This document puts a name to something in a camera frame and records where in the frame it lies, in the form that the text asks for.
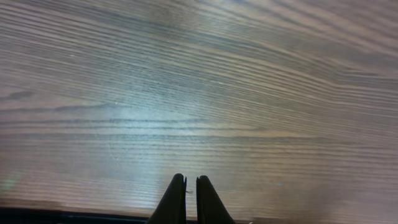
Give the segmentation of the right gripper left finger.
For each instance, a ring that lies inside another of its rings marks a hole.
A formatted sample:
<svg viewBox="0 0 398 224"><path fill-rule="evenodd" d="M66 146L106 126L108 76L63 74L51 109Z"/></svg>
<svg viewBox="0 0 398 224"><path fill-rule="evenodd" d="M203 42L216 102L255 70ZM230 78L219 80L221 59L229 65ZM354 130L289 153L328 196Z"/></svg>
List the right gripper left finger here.
<svg viewBox="0 0 398 224"><path fill-rule="evenodd" d="M175 174L146 224L186 224L187 178Z"/></svg>

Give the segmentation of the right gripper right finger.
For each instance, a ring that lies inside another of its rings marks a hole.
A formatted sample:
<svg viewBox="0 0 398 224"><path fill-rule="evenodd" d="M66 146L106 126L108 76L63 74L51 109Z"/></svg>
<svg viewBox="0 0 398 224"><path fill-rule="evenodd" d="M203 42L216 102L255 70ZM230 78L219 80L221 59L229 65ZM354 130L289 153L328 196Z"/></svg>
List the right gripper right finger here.
<svg viewBox="0 0 398 224"><path fill-rule="evenodd" d="M236 224L219 198L209 178L197 178L198 224Z"/></svg>

